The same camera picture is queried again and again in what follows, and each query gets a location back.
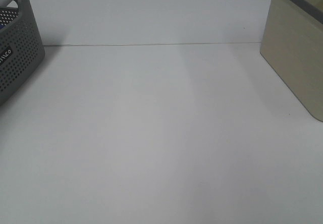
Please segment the beige storage box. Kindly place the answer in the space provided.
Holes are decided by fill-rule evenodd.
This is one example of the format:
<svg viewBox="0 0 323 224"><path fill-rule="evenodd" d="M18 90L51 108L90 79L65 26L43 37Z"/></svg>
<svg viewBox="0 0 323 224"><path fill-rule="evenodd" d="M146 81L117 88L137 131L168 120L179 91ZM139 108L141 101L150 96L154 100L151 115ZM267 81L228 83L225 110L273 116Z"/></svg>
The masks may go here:
<svg viewBox="0 0 323 224"><path fill-rule="evenodd" d="M322 121L322 0L271 0L260 54Z"/></svg>

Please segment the grey perforated plastic basket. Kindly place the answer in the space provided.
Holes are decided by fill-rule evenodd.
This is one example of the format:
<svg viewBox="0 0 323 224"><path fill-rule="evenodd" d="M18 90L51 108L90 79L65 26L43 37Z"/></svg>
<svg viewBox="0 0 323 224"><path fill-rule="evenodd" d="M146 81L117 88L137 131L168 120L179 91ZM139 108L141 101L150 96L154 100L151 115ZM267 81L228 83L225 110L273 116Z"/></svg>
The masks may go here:
<svg viewBox="0 0 323 224"><path fill-rule="evenodd" d="M45 57L30 0L10 1L17 7L1 7L1 104L19 90Z"/></svg>

